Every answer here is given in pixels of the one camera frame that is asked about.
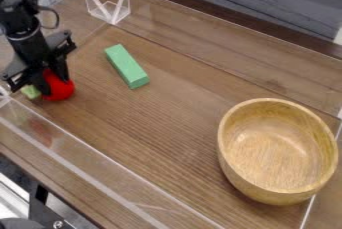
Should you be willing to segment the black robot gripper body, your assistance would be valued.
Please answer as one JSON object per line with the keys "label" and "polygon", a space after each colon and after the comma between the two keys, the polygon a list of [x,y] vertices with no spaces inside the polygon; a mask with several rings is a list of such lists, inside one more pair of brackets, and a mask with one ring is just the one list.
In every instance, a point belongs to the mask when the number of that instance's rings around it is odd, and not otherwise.
{"label": "black robot gripper body", "polygon": [[23,38],[8,37],[13,47],[10,63],[0,73],[0,79],[8,84],[12,92],[25,85],[32,85],[31,75],[47,69],[52,70],[52,63],[59,56],[65,57],[76,49],[69,30],[59,31],[44,36],[37,30]]}

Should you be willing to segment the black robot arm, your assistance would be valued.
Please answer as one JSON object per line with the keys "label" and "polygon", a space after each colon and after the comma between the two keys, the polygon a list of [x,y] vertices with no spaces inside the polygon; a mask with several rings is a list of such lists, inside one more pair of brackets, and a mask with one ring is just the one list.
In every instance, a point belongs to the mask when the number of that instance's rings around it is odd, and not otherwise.
{"label": "black robot arm", "polygon": [[53,93],[52,84],[45,79],[48,72],[63,82],[69,81],[67,56],[76,49],[69,30],[48,36],[41,32],[44,26],[37,18],[41,11],[55,14],[56,29],[60,23],[55,9],[41,6],[39,0],[0,0],[0,33],[13,49],[13,56],[1,80],[16,92],[25,85],[33,85],[44,96]]}

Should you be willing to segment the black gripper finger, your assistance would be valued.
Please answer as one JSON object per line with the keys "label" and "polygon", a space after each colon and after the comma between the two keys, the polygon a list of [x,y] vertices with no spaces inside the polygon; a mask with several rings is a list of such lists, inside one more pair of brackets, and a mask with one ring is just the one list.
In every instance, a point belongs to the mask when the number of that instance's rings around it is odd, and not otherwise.
{"label": "black gripper finger", "polygon": [[51,85],[47,81],[49,73],[49,70],[37,71],[29,77],[32,85],[37,88],[43,95],[51,94]]}
{"label": "black gripper finger", "polygon": [[61,81],[69,80],[68,65],[64,56],[59,56],[52,63],[52,71]]}

